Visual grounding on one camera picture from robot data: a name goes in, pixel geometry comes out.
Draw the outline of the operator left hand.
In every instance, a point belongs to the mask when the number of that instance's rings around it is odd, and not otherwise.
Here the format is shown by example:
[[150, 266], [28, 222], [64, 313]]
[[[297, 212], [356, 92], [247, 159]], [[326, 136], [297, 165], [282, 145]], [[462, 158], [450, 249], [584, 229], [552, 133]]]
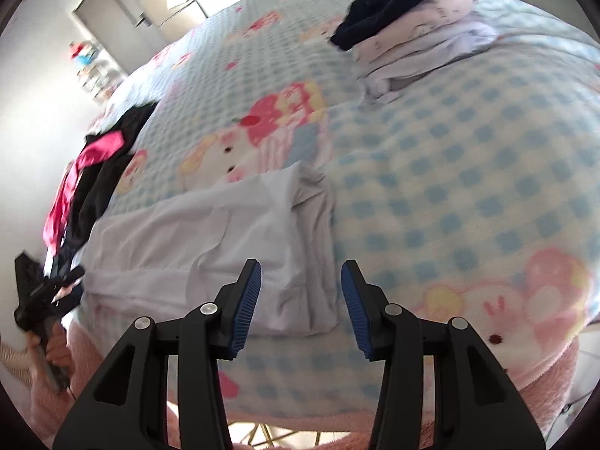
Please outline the operator left hand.
[[33, 362], [33, 374], [37, 378], [46, 377], [46, 363], [65, 369], [68, 377], [73, 376], [75, 372], [75, 362], [73, 360], [72, 352], [67, 345], [66, 330], [60, 322], [55, 322], [53, 325], [52, 335], [48, 339], [44, 355], [40, 355], [38, 351], [41, 339], [37, 334], [29, 331], [24, 334], [24, 336], [28, 355]]

